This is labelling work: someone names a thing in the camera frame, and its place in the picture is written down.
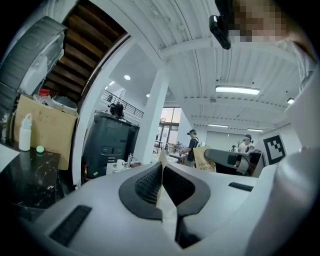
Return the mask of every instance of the black marble surface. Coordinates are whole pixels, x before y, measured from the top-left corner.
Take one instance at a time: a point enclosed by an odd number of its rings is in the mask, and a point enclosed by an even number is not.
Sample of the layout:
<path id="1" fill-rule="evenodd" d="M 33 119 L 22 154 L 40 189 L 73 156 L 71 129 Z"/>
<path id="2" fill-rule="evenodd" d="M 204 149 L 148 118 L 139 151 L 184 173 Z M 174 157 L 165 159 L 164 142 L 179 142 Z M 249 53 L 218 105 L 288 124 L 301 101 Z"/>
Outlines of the black marble surface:
<path id="1" fill-rule="evenodd" d="M 0 173 L 8 200 L 16 207 L 47 209 L 56 202 L 60 154 L 35 148 L 20 153 Z"/>

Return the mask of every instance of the camera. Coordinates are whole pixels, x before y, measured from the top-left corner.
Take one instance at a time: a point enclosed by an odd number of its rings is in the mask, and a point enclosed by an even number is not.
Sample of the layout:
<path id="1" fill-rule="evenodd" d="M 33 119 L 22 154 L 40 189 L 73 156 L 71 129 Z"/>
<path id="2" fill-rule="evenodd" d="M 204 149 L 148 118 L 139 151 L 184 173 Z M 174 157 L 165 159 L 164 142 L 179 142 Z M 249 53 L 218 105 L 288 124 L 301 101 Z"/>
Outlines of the camera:
<path id="1" fill-rule="evenodd" d="M 231 48 L 229 28 L 233 16 L 233 0 L 215 0 L 215 5 L 220 16 L 212 15 L 209 17 L 210 31 L 222 48 L 229 50 Z"/>

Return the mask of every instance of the white dropper bottle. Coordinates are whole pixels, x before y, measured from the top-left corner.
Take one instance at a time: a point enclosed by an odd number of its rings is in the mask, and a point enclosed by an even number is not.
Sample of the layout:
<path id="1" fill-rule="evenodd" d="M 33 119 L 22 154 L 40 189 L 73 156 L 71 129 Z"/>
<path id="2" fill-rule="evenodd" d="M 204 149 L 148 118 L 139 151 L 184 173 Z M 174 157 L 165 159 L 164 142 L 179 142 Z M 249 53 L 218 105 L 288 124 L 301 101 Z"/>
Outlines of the white dropper bottle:
<path id="1" fill-rule="evenodd" d="M 32 125 L 32 116 L 29 113 L 22 120 L 20 132 L 19 132 L 19 149 L 22 151 L 30 150 L 31 125 Z"/>

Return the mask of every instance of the table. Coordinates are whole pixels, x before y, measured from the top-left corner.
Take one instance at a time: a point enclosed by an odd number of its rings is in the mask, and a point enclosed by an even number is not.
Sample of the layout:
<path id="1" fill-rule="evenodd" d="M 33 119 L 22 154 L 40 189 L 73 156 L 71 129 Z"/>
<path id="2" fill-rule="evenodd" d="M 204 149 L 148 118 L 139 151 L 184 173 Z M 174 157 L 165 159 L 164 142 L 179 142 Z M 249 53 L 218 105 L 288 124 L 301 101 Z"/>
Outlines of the table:
<path id="1" fill-rule="evenodd" d="M 20 151 L 0 173 L 1 188 L 14 212 L 34 221 L 63 197 L 58 175 L 60 154 L 35 148 Z"/>

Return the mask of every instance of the ceiling beam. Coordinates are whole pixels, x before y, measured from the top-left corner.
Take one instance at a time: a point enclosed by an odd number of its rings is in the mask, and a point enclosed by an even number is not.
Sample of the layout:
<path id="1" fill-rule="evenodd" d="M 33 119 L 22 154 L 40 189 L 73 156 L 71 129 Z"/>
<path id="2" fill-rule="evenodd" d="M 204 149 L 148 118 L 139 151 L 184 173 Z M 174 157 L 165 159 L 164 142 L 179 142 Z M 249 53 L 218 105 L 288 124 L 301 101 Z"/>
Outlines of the ceiling beam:
<path id="1" fill-rule="evenodd" d="M 210 48 L 212 46 L 210 38 L 200 38 L 177 43 L 161 50 L 163 57 L 169 57 L 178 53 L 200 48 Z"/>
<path id="2" fill-rule="evenodd" d="M 166 48 L 160 50 L 162 57 L 166 58 L 171 55 L 175 55 L 178 53 L 182 53 L 189 50 L 201 49 L 201 48 L 210 48 L 213 46 L 213 38 L 200 38 L 189 40 L 181 43 L 177 43 Z M 295 65 L 298 65 L 297 57 L 276 45 L 269 43 L 269 42 L 236 42 L 232 44 L 233 48 L 240 48 L 240 49 L 255 49 L 259 51 L 266 52 L 268 54 L 272 54 L 278 56 L 282 59 L 285 59 Z"/>
<path id="3" fill-rule="evenodd" d="M 237 106 L 251 109 L 261 109 L 265 111 L 273 111 L 278 113 L 283 113 L 286 108 L 282 106 L 271 105 L 268 103 L 244 100 L 244 99 L 232 99 L 232 98 L 215 98 L 216 102 L 210 102 L 211 98 L 185 98 L 184 103 L 187 105 L 198 104 L 210 104 L 210 105 L 229 105 Z"/>
<path id="4" fill-rule="evenodd" d="M 225 125 L 232 128 L 256 128 L 256 129 L 275 129 L 276 126 L 270 122 L 256 122 L 256 121 L 243 121 L 243 120 L 230 120 L 224 118 L 210 118 L 210 117 L 191 117 L 192 122 L 198 125 Z"/>

